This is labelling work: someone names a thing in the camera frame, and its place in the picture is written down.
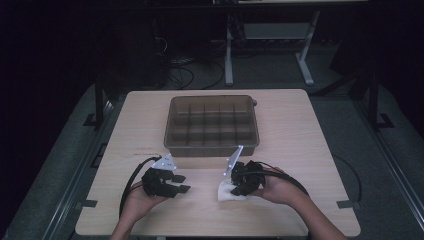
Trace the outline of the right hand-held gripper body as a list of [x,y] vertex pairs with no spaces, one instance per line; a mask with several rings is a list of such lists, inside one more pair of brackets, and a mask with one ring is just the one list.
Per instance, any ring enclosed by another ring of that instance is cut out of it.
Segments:
[[243,145],[239,145],[235,152],[227,159],[227,168],[223,175],[230,178],[234,176],[241,177],[241,188],[245,196],[250,195],[256,191],[260,185],[265,185],[265,177],[262,174],[263,167],[254,161],[248,163],[239,162],[238,159],[244,149]]

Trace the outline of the aluminium frame rail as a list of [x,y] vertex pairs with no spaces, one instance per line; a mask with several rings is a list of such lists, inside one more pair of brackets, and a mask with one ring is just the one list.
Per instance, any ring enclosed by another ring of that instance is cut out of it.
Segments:
[[110,138],[110,127],[114,124],[114,106],[107,100],[101,108],[104,117],[99,127],[96,116],[89,105],[80,103],[63,133],[54,146],[51,168],[46,177],[58,188],[53,215],[42,234],[42,240],[65,239],[74,232],[75,223],[81,212],[80,204],[86,199],[101,154]]
[[383,138],[380,128],[376,124],[371,123],[368,119],[366,108],[358,101],[354,101],[353,104],[362,121],[366,125],[366,128],[370,132],[370,135],[377,144],[381,154],[383,155],[383,159],[386,162],[392,178],[394,179],[398,189],[400,190],[403,198],[410,208],[411,213],[413,214],[420,229],[424,232],[424,202],[419,198],[419,195],[411,185],[410,181],[405,175],[405,172],[401,169],[401,166],[399,165],[395,155],[390,150],[388,143]]

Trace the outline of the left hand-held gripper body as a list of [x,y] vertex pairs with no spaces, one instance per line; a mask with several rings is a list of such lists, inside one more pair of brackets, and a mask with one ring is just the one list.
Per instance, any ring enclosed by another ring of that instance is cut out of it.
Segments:
[[174,171],[176,169],[177,167],[171,154],[160,157],[142,177],[145,193],[148,196],[174,198],[177,195],[177,187],[168,184],[167,181],[175,177]]

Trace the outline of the white-legged desk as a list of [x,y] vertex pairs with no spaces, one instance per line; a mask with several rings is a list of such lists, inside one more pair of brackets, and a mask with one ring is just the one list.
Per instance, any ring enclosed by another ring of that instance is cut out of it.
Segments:
[[226,50],[225,50],[225,80],[227,86],[234,84],[232,67],[232,47],[239,41],[247,40],[302,40],[303,47],[295,54],[296,61],[304,82],[312,86],[314,80],[306,63],[318,19],[322,12],[320,6],[336,6],[337,4],[363,3],[367,0],[212,0],[214,6],[221,7],[252,7],[255,10],[274,11],[284,7],[310,7],[311,17],[308,22],[294,21],[293,23],[244,23],[235,13],[227,14]]

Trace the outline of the brown divided plastic box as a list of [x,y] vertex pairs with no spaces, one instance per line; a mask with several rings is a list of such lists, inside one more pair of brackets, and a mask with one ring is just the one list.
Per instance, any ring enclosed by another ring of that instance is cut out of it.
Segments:
[[256,101],[249,95],[178,96],[170,101],[164,146],[174,157],[228,157],[260,143]]

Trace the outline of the person's left hand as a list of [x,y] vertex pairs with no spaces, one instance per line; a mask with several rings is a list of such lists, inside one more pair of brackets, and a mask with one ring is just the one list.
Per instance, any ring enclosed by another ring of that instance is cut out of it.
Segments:
[[143,189],[143,184],[138,182],[130,188],[119,220],[125,225],[134,225],[164,201],[166,201],[165,197],[148,196]]

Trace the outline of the black frame post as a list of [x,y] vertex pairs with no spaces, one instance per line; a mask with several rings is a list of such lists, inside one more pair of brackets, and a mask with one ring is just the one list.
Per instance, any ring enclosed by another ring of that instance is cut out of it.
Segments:
[[369,85],[369,98],[368,98],[368,122],[371,124],[375,131],[384,128],[393,128],[394,125],[385,113],[378,111],[378,98],[379,98],[379,81],[376,73],[371,75]]
[[102,77],[98,75],[94,84],[95,91],[95,112],[87,115],[84,126],[93,127],[95,131],[99,130],[104,119],[103,112],[103,88],[102,88]]

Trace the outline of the person's right hand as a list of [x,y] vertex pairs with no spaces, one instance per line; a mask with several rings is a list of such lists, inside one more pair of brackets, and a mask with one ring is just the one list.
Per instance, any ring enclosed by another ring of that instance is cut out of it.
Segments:
[[276,204],[286,204],[293,208],[305,206],[310,202],[310,198],[304,192],[287,180],[266,175],[265,181],[265,186],[254,191],[253,196]]

